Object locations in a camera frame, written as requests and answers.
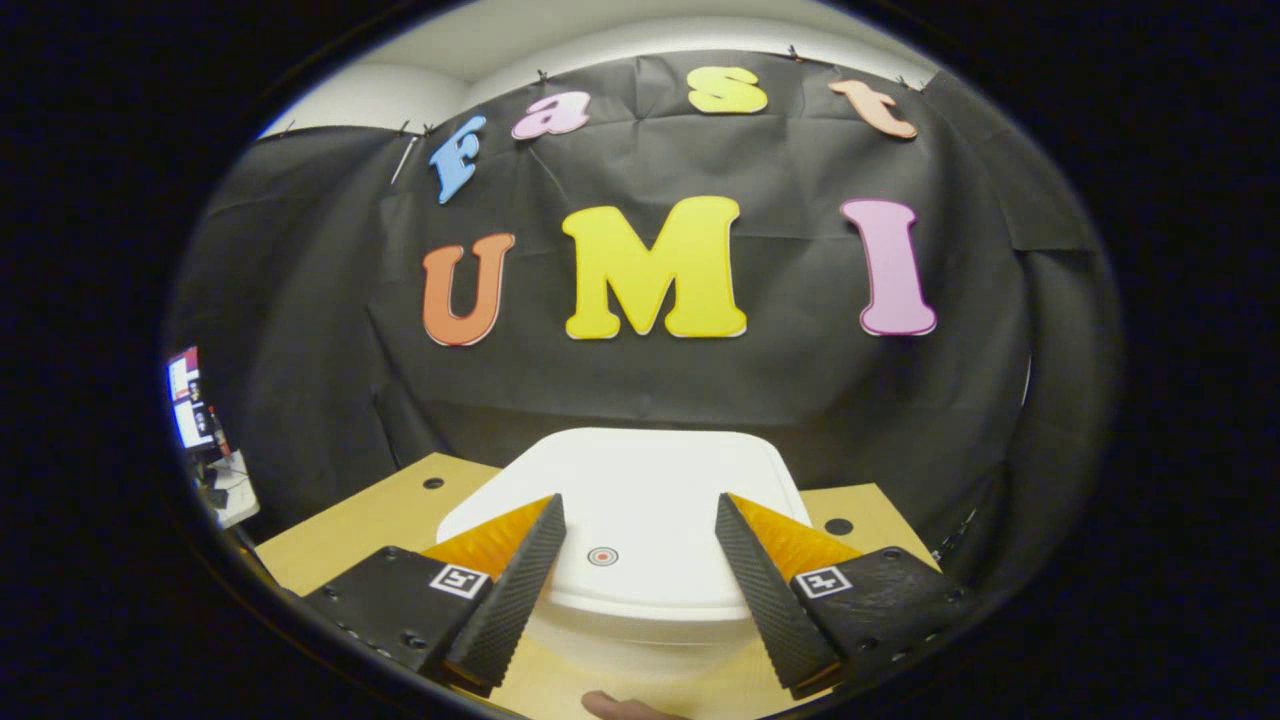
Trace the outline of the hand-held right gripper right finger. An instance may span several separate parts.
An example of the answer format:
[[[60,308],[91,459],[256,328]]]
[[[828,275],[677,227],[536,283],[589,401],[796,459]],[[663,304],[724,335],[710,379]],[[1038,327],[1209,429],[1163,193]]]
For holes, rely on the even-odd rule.
[[[716,537],[795,700],[879,684],[960,628],[973,593],[905,548],[859,551],[732,493]]]

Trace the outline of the white desktop garbage bin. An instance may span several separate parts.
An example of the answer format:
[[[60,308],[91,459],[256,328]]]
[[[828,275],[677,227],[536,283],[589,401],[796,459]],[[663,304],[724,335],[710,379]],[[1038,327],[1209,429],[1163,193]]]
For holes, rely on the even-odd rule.
[[[783,459],[762,438],[579,428],[538,441],[447,515],[436,537],[559,495],[566,538],[527,638],[590,671],[687,679],[758,637],[716,538],[723,493],[810,521]]]

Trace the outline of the white side table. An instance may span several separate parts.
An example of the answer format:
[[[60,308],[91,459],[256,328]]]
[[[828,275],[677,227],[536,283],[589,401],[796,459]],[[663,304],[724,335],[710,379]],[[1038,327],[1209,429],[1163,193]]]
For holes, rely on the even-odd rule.
[[[200,470],[200,488],[221,529],[230,529],[259,514],[260,502],[243,454],[237,450]]]

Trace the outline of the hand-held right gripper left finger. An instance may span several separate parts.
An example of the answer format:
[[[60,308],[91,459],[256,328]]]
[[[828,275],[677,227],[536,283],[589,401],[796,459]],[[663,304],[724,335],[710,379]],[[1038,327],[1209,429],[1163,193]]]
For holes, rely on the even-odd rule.
[[[302,601],[383,657],[486,698],[564,538],[563,498],[548,495],[420,552],[376,550]]]

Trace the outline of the computer monitor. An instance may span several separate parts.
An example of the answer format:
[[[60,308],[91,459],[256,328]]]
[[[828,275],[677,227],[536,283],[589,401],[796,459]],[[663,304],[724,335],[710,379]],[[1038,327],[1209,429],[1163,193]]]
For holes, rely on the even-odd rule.
[[[225,436],[211,410],[200,370],[197,346],[189,346],[170,357],[166,365],[166,387],[172,415],[180,447],[191,452],[221,452]]]

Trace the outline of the black backdrop cloth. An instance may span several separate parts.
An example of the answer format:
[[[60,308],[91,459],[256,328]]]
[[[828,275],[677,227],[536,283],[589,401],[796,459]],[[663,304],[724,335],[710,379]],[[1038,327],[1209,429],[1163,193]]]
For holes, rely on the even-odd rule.
[[[745,333],[573,340],[573,211],[652,242],[740,206]],[[169,348],[285,529],[419,459],[502,468],[577,427],[741,430],[804,489],[876,483],[947,570],[1009,591],[1093,484],[1121,356],[1100,238],[986,96],[781,55],[562,72],[428,137],[247,147],[195,228]]]

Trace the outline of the wooden desktop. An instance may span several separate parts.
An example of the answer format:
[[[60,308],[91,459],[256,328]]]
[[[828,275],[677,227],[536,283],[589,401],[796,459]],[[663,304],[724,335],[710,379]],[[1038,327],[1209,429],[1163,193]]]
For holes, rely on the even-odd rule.
[[[421,551],[436,542],[444,516],[495,475],[495,468],[433,454],[259,546],[275,580],[307,594],[388,544]],[[809,489],[801,495],[823,530],[844,519],[841,542],[855,550],[897,546],[924,562],[931,552],[884,493],[873,484]],[[530,720],[596,720],[582,706],[589,691],[637,700],[691,720],[756,720],[814,710],[774,676],[763,643],[753,637],[717,669],[692,679],[599,670],[572,664],[530,635],[521,639],[504,683],[483,701]]]

